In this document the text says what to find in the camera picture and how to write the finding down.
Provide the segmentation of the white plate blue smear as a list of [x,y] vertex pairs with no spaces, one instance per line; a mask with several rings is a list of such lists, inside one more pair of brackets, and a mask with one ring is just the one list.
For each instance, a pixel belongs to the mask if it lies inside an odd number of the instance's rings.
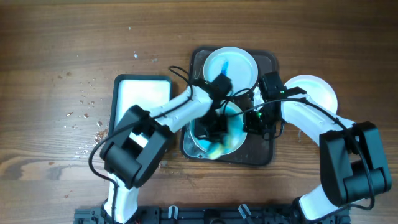
[[298,75],[285,83],[287,88],[299,87],[305,90],[311,98],[327,109],[336,114],[338,111],[338,99],[332,87],[323,79],[314,75]]

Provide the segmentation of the yellow green scrub sponge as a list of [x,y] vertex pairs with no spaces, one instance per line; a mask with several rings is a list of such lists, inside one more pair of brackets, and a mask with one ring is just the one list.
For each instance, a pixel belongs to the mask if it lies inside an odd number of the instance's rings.
[[222,140],[211,140],[207,154],[211,160],[218,159],[225,151],[230,151],[239,143],[239,129],[236,122],[228,118],[228,134]]

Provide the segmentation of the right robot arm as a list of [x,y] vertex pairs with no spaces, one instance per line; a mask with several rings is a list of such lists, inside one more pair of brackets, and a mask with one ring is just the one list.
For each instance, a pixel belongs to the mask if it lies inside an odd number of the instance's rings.
[[282,83],[278,72],[258,78],[254,107],[244,112],[244,129],[275,139],[275,124],[292,124],[319,147],[320,185],[297,198],[290,219],[316,223],[339,218],[351,208],[370,210],[388,192],[392,177],[378,128],[336,115],[332,87],[314,75]]

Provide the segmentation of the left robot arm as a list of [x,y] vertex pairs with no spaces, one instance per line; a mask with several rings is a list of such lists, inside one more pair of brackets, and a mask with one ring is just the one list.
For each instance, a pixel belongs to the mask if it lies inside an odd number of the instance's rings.
[[113,223],[126,223],[137,211],[139,188],[152,176],[174,134],[194,121],[196,137],[210,142],[210,151],[228,147],[226,117],[216,110],[233,85],[226,75],[212,82],[196,79],[167,104],[151,110],[130,107],[104,140],[100,157],[114,185],[104,208]]

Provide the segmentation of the white plate blue blot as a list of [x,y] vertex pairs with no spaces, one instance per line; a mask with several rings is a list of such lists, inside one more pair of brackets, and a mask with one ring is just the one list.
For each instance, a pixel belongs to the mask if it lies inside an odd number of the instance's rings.
[[228,103],[209,111],[202,118],[190,122],[189,130],[193,142],[203,151],[204,156],[215,160],[234,152],[246,140],[243,131],[242,110],[234,103]]

